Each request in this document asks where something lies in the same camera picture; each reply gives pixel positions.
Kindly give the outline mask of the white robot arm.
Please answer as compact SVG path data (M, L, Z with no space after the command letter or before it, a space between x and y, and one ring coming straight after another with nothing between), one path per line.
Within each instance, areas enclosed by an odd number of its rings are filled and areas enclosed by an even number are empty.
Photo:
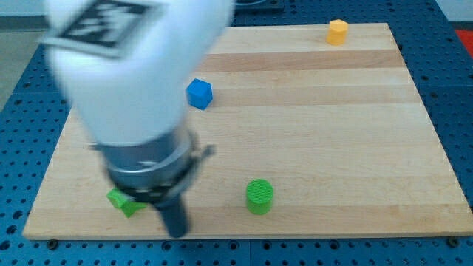
M234 1L46 1L43 37L116 188L188 233L182 193L213 149L188 127L186 81L231 24Z

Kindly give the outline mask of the grey metal flange mount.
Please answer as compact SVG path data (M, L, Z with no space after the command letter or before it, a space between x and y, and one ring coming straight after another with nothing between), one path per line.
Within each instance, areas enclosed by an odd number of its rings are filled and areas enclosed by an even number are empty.
M138 202L165 202L188 189L215 146L185 125L133 146L96 144L112 184Z

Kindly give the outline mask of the dark cylindrical pusher stick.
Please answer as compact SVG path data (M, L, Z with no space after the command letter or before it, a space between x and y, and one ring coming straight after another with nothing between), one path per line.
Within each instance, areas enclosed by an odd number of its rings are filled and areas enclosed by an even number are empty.
M155 203L154 207L160 213L167 234L171 238L180 238L188 233L189 221L181 195L165 202Z

